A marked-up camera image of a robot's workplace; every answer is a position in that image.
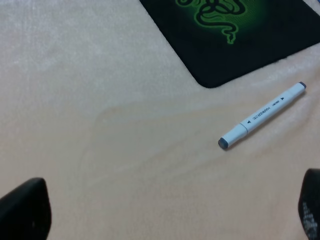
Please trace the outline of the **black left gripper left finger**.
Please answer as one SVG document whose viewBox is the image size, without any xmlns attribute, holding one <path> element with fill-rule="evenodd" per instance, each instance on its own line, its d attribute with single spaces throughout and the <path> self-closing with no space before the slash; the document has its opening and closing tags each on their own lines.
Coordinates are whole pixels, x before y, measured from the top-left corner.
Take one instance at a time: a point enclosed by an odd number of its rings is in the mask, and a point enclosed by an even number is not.
<svg viewBox="0 0 320 240">
<path fill-rule="evenodd" d="M 31 178 L 0 198 L 2 240 L 46 240 L 52 224 L 44 178 Z"/>
</svg>

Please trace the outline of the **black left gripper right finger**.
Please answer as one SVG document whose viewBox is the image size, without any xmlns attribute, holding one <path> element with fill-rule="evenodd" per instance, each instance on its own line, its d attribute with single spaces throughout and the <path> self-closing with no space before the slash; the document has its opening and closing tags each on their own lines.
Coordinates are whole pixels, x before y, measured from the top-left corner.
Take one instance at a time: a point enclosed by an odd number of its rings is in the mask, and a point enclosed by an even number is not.
<svg viewBox="0 0 320 240">
<path fill-rule="evenodd" d="M 298 214 L 309 240 L 320 239 L 320 169 L 305 172 L 298 201 Z"/>
</svg>

